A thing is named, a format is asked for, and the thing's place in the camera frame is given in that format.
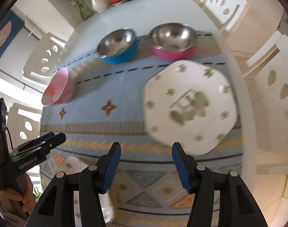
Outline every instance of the blue wall picture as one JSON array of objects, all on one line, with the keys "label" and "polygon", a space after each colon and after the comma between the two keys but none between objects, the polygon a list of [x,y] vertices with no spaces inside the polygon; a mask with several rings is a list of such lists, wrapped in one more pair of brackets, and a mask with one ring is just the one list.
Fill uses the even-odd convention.
[{"label": "blue wall picture", "polygon": [[6,14],[0,23],[0,57],[23,26],[23,20],[13,11]]}]

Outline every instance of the chair backrest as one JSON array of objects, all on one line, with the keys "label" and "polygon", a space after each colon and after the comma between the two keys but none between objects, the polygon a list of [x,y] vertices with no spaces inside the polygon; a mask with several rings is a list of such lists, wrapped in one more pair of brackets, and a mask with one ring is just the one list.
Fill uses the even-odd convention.
[{"label": "chair backrest", "polygon": [[23,78],[46,87],[57,65],[65,42],[46,33],[36,44],[23,68]]},{"label": "chair backrest", "polygon": [[229,33],[236,30],[249,8],[246,0],[201,0],[201,3],[221,23],[219,29]]},{"label": "chair backrest", "polygon": [[276,42],[281,36],[282,34],[279,31],[275,31],[269,40],[260,48],[260,50],[246,61],[248,68],[245,71],[244,76],[247,76],[265,61],[270,60],[270,56],[272,54],[275,56],[277,53],[275,52],[277,50]]},{"label": "chair backrest", "polygon": [[[31,119],[31,116],[40,118],[41,111],[14,103],[8,112],[7,127],[11,134],[13,148],[29,140],[38,138],[40,134],[39,121]],[[8,148],[11,150],[9,137],[7,139]]]},{"label": "chair backrest", "polygon": [[258,147],[288,153],[288,37],[275,44],[278,53],[249,84]]}]

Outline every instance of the white vase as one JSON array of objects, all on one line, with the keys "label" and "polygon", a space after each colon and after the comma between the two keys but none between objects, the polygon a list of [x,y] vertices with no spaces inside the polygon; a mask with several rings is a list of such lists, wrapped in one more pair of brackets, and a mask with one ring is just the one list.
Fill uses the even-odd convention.
[{"label": "white vase", "polygon": [[91,0],[91,5],[97,13],[101,13],[107,9],[107,5],[103,0]]}]

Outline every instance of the blue bowl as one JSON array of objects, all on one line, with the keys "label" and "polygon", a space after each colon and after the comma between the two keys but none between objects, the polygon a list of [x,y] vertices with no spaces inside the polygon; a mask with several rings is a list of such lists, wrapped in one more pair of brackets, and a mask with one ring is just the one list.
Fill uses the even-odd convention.
[{"label": "blue bowl", "polygon": [[125,28],[111,32],[97,46],[98,56],[109,64],[120,64],[130,60],[137,52],[134,30]]}]

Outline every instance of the plate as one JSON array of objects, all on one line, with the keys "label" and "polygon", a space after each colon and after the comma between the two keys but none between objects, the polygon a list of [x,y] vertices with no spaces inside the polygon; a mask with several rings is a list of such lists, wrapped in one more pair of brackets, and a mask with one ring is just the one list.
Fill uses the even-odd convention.
[{"label": "plate", "polygon": [[143,111],[152,138],[168,146],[180,142],[194,155],[215,148],[237,119],[226,77],[190,60],[172,63],[145,84]]},{"label": "plate", "polygon": [[[65,172],[66,175],[79,173],[87,168],[89,165],[84,163],[82,160],[75,156],[69,156],[59,167],[58,172]],[[80,215],[80,205],[79,205],[79,192],[74,191],[74,214],[75,214],[75,223],[76,226],[82,226],[81,224],[81,215]],[[104,216],[105,223],[111,222],[115,218],[115,211],[113,204],[110,199],[109,193],[104,195],[99,194],[102,213]]]}]

